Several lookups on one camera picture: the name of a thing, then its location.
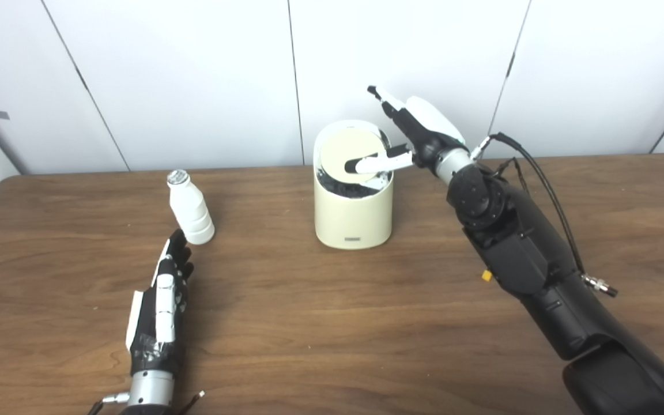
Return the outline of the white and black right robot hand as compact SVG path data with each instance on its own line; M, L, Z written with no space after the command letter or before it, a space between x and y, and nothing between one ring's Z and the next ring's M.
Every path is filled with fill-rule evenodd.
M393 97L379 86L367 87L382 106L384 114L409 140L382 152L348 160L347 173L373 174L397 171L415 165L426 168L443 179L472 165L471 153L459 130L431 103L412 96L405 102Z

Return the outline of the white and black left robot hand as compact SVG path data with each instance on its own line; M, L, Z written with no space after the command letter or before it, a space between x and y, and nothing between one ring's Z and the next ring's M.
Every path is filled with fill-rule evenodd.
M182 336L188 305L188 280L194 266L182 229L166 241L150 287L133 294L126 330L131 375L166 371L177 375L187 352Z

